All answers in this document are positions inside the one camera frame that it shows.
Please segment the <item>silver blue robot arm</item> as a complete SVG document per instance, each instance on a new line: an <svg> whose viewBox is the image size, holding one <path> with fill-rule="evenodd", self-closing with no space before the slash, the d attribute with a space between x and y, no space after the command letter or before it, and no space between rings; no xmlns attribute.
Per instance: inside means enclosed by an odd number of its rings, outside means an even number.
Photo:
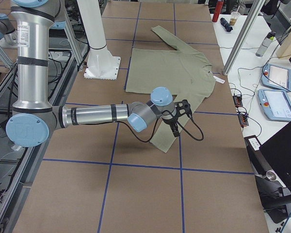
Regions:
<svg viewBox="0 0 291 233"><path fill-rule="evenodd" d="M6 14L0 13L0 40L3 39L9 45L17 43L17 31Z"/></svg>
<svg viewBox="0 0 291 233"><path fill-rule="evenodd" d="M49 30L56 23L67 24L65 3L62 0L14 0L11 13L17 21L18 99L13 104L6 133L16 145L38 146L55 130L71 125L119 122L137 133L159 119L178 137L182 129L179 117L192 117L188 101L173 101L166 87L156 87L146 103L86 108L51 105L48 100Z"/></svg>

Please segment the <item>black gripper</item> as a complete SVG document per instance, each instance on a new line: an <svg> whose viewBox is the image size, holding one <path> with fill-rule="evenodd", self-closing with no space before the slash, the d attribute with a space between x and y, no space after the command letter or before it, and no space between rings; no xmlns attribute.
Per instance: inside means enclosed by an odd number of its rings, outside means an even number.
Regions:
<svg viewBox="0 0 291 233"><path fill-rule="evenodd" d="M170 112L170 126L174 137L180 136L178 126L185 126L187 123L187 120L180 123L179 118L184 115L186 115L188 119L192 119L191 105L187 100L175 102L174 110Z"/></svg>

